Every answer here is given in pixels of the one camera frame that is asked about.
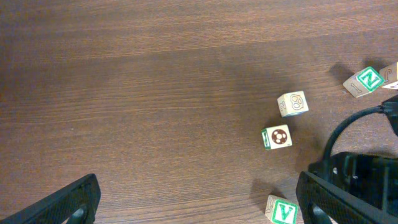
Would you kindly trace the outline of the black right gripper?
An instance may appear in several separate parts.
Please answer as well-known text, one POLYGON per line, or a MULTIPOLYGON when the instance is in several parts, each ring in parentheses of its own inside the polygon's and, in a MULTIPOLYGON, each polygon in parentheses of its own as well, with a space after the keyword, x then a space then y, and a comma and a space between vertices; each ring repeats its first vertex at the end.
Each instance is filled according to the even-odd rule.
POLYGON ((340 152, 308 171, 360 200, 397 216, 397 158, 340 152))

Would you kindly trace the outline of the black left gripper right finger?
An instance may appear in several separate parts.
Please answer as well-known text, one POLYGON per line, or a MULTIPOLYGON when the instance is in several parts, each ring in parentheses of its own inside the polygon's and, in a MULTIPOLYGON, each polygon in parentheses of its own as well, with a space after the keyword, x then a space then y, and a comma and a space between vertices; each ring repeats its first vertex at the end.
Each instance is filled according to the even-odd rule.
POLYGON ((305 223, 397 223, 380 210, 310 172, 301 172, 296 196, 305 223))

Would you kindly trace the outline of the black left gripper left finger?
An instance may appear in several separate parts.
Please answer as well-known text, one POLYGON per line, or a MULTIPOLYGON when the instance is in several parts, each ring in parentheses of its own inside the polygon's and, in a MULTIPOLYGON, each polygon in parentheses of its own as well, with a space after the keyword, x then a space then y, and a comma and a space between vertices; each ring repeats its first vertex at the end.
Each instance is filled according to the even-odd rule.
POLYGON ((87 223, 95 222, 101 198, 98 180, 88 174, 1 223, 87 223))

